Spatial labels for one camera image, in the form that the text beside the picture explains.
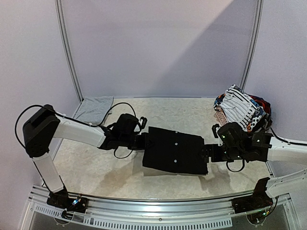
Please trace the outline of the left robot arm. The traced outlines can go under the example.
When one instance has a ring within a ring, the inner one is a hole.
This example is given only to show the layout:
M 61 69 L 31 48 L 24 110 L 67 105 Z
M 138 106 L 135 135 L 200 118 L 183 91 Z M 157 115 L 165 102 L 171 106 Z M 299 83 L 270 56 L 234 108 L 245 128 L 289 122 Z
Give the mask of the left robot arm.
M 61 208 L 71 204 L 71 197 L 64 190 L 64 183 L 49 154 L 50 143 L 56 139 L 68 139 L 101 150 L 117 150 L 126 147 L 130 151 L 145 148 L 146 134 L 142 131 L 147 118 L 135 114 L 121 114 L 108 126 L 91 125 L 56 112 L 53 106 L 38 105 L 38 111 L 23 125 L 24 149 L 34 162 L 52 199 Z

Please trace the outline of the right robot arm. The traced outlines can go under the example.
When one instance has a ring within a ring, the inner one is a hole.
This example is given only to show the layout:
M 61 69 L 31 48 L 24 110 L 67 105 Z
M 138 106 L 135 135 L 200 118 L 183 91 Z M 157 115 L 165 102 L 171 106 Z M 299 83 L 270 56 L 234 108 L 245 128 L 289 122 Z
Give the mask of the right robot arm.
M 280 138 L 271 133 L 256 133 L 250 138 L 232 137 L 221 134 L 222 144 L 204 145 L 206 157 L 211 162 L 234 162 L 241 160 L 242 164 L 251 161 L 285 161 L 307 164 L 307 143 Z M 266 177 L 258 180 L 253 195 L 248 199 L 252 209 L 258 209 L 267 198 L 275 198 L 283 194 L 304 191 L 307 189 L 306 168 L 280 177 Z

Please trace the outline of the black shirt with buttons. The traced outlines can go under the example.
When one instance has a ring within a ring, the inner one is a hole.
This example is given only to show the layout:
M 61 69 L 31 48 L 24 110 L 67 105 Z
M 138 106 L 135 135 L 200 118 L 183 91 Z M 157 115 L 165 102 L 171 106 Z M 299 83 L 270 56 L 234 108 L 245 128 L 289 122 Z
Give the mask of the black shirt with buttons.
M 142 165 L 169 173 L 206 175 L 209 159 L 203 147 L 201 136 L 150 126 Z

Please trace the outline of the grey tank top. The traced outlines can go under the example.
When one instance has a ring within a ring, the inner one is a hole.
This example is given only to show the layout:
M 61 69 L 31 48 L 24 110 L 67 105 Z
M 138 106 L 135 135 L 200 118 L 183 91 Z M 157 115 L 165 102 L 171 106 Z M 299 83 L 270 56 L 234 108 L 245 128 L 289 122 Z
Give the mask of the grey tank top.
M 98 125 L 101 121 L 112 113 L 113 96 L 85 97 L 77 110 L 74 119 L 85 123 Z

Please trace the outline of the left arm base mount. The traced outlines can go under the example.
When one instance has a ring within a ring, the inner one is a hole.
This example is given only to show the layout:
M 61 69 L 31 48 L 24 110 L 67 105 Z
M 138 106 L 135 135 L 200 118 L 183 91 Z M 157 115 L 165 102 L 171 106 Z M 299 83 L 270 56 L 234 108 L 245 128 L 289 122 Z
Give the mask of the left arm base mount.
M 70 212 L 85 213 L 88 206 L 88 199 L 82 196 L 69 197 L 67 192 L 50 193 L 47 199 L 49 206 L 65 209 Z

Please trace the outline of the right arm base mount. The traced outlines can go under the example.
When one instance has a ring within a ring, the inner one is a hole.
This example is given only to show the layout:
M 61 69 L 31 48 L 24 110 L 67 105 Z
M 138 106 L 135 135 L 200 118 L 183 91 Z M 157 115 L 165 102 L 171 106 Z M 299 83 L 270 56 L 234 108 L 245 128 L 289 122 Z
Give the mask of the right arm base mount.
M 254 211 L 258 209 L 265 209 L 269 207 L 268 210 L 265 211 L 264 215 L 272 212 L 278 202 L 279 196 L 275 197 L 275 204 L 273 204 L 273 199 L 268 197 L 267 195 L 248 195 L 242 196 L 239 198 L 231 199 L 232 208 L 235 213 L 244 213 L 249 211 Z

